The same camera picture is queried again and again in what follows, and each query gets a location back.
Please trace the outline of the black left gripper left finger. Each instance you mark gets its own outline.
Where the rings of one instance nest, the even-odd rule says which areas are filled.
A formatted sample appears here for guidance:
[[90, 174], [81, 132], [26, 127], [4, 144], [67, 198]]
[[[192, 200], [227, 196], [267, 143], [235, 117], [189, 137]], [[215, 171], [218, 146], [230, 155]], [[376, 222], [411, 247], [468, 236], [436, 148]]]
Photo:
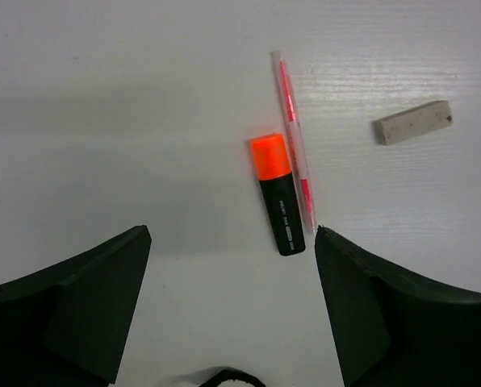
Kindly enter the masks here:
[[0, 284], [0, 386], [113, 385], [151, 242], [136, 226]]

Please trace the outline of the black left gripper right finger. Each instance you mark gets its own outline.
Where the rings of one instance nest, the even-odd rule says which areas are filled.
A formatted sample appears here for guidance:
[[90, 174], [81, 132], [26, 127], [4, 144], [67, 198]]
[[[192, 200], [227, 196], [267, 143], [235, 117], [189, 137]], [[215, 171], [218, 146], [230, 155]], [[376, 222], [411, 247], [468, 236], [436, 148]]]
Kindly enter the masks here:
[[481, 386], [481, 293], [414, 273], [327, 227], [320, 283], [347, 386]]

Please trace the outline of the orange black highlighter marker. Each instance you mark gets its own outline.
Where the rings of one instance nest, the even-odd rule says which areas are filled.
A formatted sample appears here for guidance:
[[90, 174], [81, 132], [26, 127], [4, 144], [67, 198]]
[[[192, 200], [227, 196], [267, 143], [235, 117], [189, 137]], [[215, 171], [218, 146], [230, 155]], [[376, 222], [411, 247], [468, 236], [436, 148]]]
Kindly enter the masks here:
[[249, 144], [279, 254], [292, 256], [304, 252], [302, 218], [283, 134], [257, 137]]

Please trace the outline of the grey white eraser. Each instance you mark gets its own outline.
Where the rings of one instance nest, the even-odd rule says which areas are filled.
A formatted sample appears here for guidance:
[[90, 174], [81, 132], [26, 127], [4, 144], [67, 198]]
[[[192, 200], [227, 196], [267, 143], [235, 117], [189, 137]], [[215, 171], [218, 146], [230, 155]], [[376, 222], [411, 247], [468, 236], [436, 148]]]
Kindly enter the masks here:
[[377, 119], [372, 129], [377, 144], [390, 146], [450, 127], [453, 122], [450, 103], [437, 100]]

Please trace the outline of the pink double-ended pen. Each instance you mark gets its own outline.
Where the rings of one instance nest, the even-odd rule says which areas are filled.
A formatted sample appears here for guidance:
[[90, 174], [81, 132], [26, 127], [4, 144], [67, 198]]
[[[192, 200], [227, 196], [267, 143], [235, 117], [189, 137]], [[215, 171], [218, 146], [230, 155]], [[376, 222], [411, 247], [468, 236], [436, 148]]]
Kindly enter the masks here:
[[282, 53], [280, 51], [274, 51], [270, 55], [278, 98], [282, 109], [282, 118], [299, 182], [299, 191], [305, 213], [304, 217], [306, 219], [307, 229], [314, 234], [316, 232], [316, 211], [312, 193], [312, 182], [291, 77]]

